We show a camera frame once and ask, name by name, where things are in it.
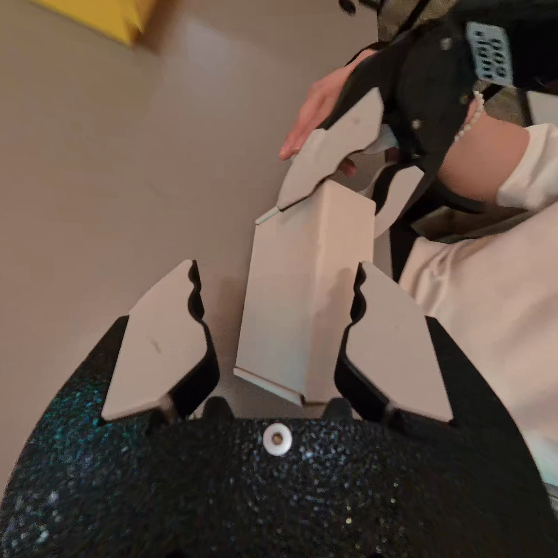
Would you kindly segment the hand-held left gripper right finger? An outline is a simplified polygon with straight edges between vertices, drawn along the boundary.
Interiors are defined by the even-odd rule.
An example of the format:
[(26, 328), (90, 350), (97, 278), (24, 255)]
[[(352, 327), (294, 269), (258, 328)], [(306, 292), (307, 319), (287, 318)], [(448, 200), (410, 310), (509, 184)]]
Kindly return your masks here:
[(363, 420), (404, 412), (441, 423), (454, 414), (425, 314), (369, 261), (355, 276), (350, 323), (335, 367), (335, 386)]

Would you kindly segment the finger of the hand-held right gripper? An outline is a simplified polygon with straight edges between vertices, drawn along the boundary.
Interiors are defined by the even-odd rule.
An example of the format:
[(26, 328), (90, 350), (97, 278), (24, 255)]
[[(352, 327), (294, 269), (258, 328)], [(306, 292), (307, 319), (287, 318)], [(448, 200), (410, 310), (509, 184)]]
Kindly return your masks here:
[(382, 167), (373, 182), (374, 239), (398, 220), (423, 178), (418, 167)]
[(371, 89), (328, 129), (316, 129), (295, 156), (276, 207), (284, 212), (310, 197), (351, 154), (365, 150), (379, 136), (384, 104), (378, 87)]

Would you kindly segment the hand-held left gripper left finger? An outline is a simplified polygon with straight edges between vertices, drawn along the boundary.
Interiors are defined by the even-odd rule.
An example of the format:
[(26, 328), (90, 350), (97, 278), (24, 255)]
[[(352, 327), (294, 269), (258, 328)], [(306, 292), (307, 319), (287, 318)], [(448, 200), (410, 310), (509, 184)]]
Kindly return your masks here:
[(173, 422), (200, 407), (220, 379), (204, 313), (195, 260), (181, 262), (140, 298), (128, 315), (104, 421), (158, 411)]

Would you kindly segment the white cardboard box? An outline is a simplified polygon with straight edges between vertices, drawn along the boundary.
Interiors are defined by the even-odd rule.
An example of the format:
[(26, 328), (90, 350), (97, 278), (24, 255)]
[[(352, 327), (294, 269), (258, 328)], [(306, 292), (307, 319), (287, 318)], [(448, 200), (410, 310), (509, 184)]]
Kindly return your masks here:
[(296, 405), (338, 397), (334, 371), (376, 204), (328, 180), (255, 227), (233, 373)]

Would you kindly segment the person's right forearm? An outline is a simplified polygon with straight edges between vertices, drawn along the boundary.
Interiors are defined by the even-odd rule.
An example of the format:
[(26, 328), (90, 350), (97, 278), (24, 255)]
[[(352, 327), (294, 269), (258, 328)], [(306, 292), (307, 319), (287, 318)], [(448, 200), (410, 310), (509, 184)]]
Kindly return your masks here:
[(523, 128), (483, 112), (437, 174), (451, 192), (486, 205), (537, 212), (557, 202), (557, 125)]

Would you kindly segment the person's right hand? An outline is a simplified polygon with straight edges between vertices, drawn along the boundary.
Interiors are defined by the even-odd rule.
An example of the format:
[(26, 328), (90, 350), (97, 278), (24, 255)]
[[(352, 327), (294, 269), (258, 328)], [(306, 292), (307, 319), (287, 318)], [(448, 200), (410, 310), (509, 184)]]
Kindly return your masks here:
[(365, 49), (348, 65), (332, 71), (313, 83), (298, 112), (296, 121), (282, 145), (279, 154), (281, 160), (285, 161), (300, 152), (311, 133), (335, 108), (341, 91), (353, 70), (366, 58), (376, 53), (376, 50)]

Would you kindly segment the yellow plastic bin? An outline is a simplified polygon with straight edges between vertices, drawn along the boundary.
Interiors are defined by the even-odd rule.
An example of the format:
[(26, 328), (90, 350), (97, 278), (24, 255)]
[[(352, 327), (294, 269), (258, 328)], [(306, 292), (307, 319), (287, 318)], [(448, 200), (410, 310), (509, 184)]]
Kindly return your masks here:
[(158, 1), (34, 1), (126, 46), (133, 45), (150, 21)]

